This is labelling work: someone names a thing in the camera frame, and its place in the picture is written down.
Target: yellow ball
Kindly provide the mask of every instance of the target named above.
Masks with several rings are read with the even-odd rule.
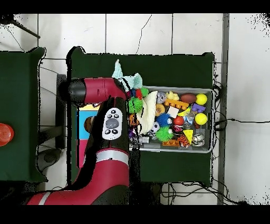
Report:
[[[207,122],[207,117],[203,113],[198,113],[195,116],[195,121],[198,125],[204,125]]]
[[[196,97],[197,97],[196,104],[198,105],[203,105],[207,101],[207,96],[205,96],[204,94],[198,94]]]

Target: dark green tablecloth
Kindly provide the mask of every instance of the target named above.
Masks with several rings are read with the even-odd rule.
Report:
[[[136,72],[145,86],[212,88],[212,53],[203,55],[85,54],[80,47],[71,54],[72,78],[111,77],[120,60],[124,76]],[[76,109],[72,108],[72,180],[76,168]],[[201,181],[210,185],[210,153],[141,152],[141,181]]]
[[[0,123],[14,138],[0,147],[0,180],[43,182],[36,168],[38,132],[38,63],[44,48],[31,52],[0,52]]]

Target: orange toy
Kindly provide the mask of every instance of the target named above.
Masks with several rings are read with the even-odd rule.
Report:
[[[172,139],[172,140],[168,140],[166,142],[162,142],[162,145],[163,146],[180,146],[180,143],[178,140]]]
[[[178,100],[173,100],[173,99],[166,99],[164,102],[165,106],[172,106],[176,107],[177,109],[182,108],[183,110],[186,110],[189,106],[186,102],[178,101]]]

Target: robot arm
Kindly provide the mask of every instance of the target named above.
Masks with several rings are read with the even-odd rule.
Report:
[[[38,193],[28,204],[128,204],[128,119],[123,86],[113,78],[85,78],[64,82],[59,90],[63,99],[75,105],[102,103],[76,181],[69,190]]]

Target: red cup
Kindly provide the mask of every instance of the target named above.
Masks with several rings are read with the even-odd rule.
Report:
[[[0,123],[0,146],[9,143],[14,136],[14,131],[10,125]]]

